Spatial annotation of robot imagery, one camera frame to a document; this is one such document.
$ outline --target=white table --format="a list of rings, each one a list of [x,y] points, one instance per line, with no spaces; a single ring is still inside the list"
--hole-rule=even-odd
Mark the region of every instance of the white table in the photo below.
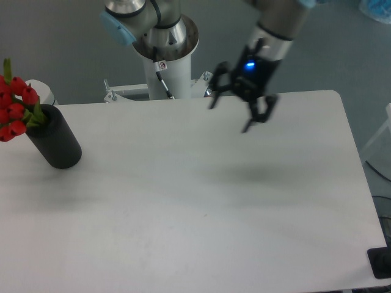
[[[0,292],[314,292],[385,286],[385,241],[339,95],[282,95],[240,131],[222,98],[59,106],[83,148],[55,170],[0,145]]]

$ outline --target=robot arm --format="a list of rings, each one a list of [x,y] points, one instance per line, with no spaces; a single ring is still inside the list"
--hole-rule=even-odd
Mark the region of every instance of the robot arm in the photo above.
[[[268,121],[278,97],[265,96],[266,86],[316,0],[243,1],[258,9],[261,18],[236,67],[231,70],[227,62],[217,66],[210,81],[213,91],[210,108],[216,106],[221,93],[231,90],[249,105],[251,118],[243,129],[246,132],[252,124]],[[105,5],[106,11],[100,18],[112,37],[122,45],[143,39],[147,50],[153,52],[151,59],[154,62],[157,61],[156,56],[164,56],[167,61],[177,60],[183,57],[186,48],[198,42],[197,36],[194,44],[186,44],[188,34],[181,21],[180,0],[105,0]],[[229,83],[220,85],[224,74],[229,75]],[[259,113],[258,99],[262,97],[265,97],[267,108]]]
[[[234,69],[227,62],[220,63],[210,82],[214,108],[221,93],[231,90],[247,102],[251,118],[243,132],[256,122],[265,123],[277,103],[277,95],[266,95],[266,85],[287,54],[299,33],[315,0],[244,0],[261,11],[248,43]],[[229,74],[229,83],[220,85],[222,75]],[[259,113],[258,99],[265,97],[266,110]]]

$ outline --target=gray floor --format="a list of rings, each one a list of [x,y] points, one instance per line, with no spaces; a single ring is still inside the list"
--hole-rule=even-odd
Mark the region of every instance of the gray floor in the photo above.
[[[258,13],[240,0],[182,3],[200,31],[192,77],[213,71],[220,61],[236,62]],[[269,91],[336,90],[360,149],[391,103],[391,25],[365,17],[358,3],[338,0],[316,7]],[[12,58],[16,75],[47,83],[61,104],[101,102],[105,78],[111,85],[144,83],[133,50],[103,31],[102,8],[102,0],[2,0],[0,57]],[[365,171],[373,194],[391,196],[389,183]],[[380,214],[391,214],[391,201],[375,203]]]

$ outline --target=black cable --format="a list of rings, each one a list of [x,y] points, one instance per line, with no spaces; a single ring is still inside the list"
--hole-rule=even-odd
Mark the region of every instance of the black cable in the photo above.
[[[377,171],[368,161],[365,161],[365,163],[368,164],[368,166],[372,169],[372,171],[374,171],[376,174],[378,174],[381,178],[383,178],[384,180],[388,181],[388,182],[391,182],[391,179],[388,179],[387,177],[385,177],[382,173],[380,173],[379,171]]]
[[[153,63],[156,63],[158,61],[158,49],[157,47],[153,47],[153,57],[152,57],[152,62]],[[161,73],[160,71],[157,71],[156,72],[156,76],[158,77],[159,81],[162,83],[164,89],[166,90],[166,95],[168,97],[168,99],[173,99],[174,96],[172,95],[172,93],[170,92],[170,90],[168,89],[166,83],[164,82],[162,76],[161,76]]]
[[[374,198],[384,198],[386,200],[391,200],[390,197],[383,197],[382,195],[372,195],[372,197],[374,197]]]

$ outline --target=cable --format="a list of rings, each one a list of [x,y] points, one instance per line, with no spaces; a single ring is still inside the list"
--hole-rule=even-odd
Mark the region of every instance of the cable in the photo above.
[[[152,59],[153,63],[156,63],[158,61],[157,56],[158,56],[158,49],[157,49],[157,47],[153,47],[153,59]],[[175,99],[173,94],[171,94],[169,88],[167,87],[167,84],[164,82],[164,80],[160,74],[160,71],[156,71],[156,76],[158,77],[159,81],[161,82],[164,89],[166,90],[166,95],[167,95],[168,99]]]
[[[387,177],[385,177],[382,173],[380,173],[379,171],[377,171],[368,161],[365,161],[365,163],[368,164],[368,166],[372,169],[372,171],[374,171],[376,174],[378,174],[381,178],[383,178],[384,180],[388,181],[388,182],[391,182],[391,179],[388,179]]]
[[[384,198],[386,200],[391,200],[390,197],[383,197],[382,195],[372,195],[372,197],[374,197],[374,198]]]
[[[379,217],[379,219],[391,220],[391,217],[388,217],[388,216],[386,216],[386,215],[381,215],[381,216]]]

